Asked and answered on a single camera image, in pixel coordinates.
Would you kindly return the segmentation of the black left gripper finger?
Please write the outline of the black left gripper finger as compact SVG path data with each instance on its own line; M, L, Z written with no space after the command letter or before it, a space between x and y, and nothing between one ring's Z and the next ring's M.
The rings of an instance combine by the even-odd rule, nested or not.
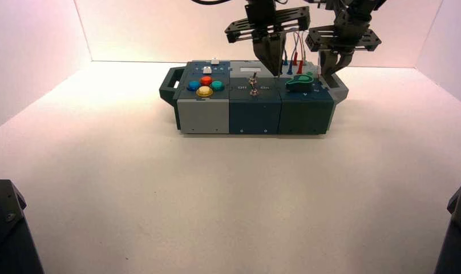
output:
M255 56L272 75L277 74L276 42L277 41L271 37L262 37L252 40Z
M286 34L275 33L270 36L270 72L274 76L280 76L281 74L285 44Z

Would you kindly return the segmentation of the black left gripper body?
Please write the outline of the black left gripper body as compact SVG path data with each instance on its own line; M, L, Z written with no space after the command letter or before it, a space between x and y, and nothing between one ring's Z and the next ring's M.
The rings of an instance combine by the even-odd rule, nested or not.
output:
M276 1L248 1L246 18L234 21L225 29L229 43L265 39L285 39L287 33L304 31L310 26L310 11L307 6L278 10Z

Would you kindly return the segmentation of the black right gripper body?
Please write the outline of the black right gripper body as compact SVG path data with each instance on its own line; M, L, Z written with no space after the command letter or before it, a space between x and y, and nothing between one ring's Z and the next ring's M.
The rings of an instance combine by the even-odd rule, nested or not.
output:
M332 10L335 20L332 25L310 28L306 44L312 52L320 50L353 51L363 46L367 51L374 51L380 44L378 38L366 38L370 34L371 13L377 11L381 1L308 1L317 7L325 6Z

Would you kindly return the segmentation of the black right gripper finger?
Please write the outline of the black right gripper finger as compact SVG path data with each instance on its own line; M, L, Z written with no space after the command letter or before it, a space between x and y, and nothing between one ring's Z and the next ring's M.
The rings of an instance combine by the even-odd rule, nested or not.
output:
M339 54L339 60L334 66L334 72L342 70L343 68L347 67L351 63L354 51L340 51L338 54Z
M319 61L321 66L321 76L330 88L337 88L338 83L333 78L333 74L338 70L338 52L323 50L319 52Z

